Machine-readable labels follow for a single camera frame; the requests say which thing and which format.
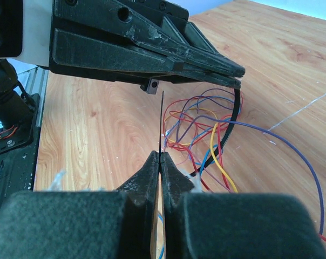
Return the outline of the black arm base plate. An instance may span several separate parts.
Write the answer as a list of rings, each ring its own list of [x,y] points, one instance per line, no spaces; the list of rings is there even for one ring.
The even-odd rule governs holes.
[[[40,127],[41,98],[31,96],[32,105],[16,92],[0,98],[0,121],[13,127],[0,139],[0,207],[21,190],[32,191],[35,181]]]

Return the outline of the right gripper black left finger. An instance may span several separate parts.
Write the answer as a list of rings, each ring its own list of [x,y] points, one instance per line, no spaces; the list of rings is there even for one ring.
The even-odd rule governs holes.
[[[12,194],[0,258],[155,258],[159,154],[113,191]]]

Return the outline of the black zip tie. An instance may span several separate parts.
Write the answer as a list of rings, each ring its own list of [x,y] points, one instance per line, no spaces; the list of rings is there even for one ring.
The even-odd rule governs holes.
[[[237,83],[235,87],[233,88],[234,91],[231,93],[234,97],[233,100],[230,102],[233,103],[233,107],[230,109],[231,114],[227,115],[225,119],[223,119],[221,126],[226,125],[225,133],[221,140],[219,140],[216,144],[216,148],[213,150],[215,156],[220,156],[222,154],[222,150],[218,148],[223,148],[226,144],[229,136],[231,135],[235,122],[237,121],[237,117],[241,112],[242,107],[242,101],[241,101],[241,83]],[[191,97],[186,100],[185,105],[183,106],[182,110],[178,113],[180,114],[177,119],[178,121],[172,126],[171,129],[169,129],[167,132],[165,132],[165,146],[168,146],[168,144],[172,144],[172,146],[176,146],[180,143],[180,140],[182,140],[183,137],[179,136],[179,130],[181,123],[183,119],[186,117],[186,112],[190,110],[191,108],[195,107],[197,111],[201,110],[201,107],[199,107],[199,103],[205,100],[213,100],[216,98],[216,96],[207,96],[206,93],[209,91],[216,90],[215,88],[210,88],[202,92],[198,96]],[[202,128],[204,132],[202,134],[197,134],[191,143],[182,145],[182,147],[192,147],[197,141],[201,140],[203,137],[205,137],[207,134],[210,133],[211,127],[205,126],[202,124],[198,124],[195,119],[192,119],[190,121],[190,126],[196,125],[196,128]],[[195,171],[191,172],[189,176],[194,177],[197,173],[202,173],[204,169],[206,169],[209,165],[213,164],[215,162],[215,158],[211,156],[210,153],[207,153],[203,162],[200,164],[200,167],[197,168]]]

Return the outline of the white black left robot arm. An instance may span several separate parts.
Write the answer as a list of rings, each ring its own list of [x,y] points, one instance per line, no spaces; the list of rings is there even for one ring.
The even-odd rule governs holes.
[[[9,58],[31,43],[29,63],[56,74],[137,84],[208,82],[239,89],[245,69],[221,55],[168,1],[0,1],[0,121],[33,121],[38,102],[21,87]]]

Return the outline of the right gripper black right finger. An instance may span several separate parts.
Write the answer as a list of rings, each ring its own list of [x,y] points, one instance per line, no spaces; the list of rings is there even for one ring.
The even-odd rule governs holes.
[[[167,258],[326,258],[297,198],[196,192],[168,153],[160,162]]]

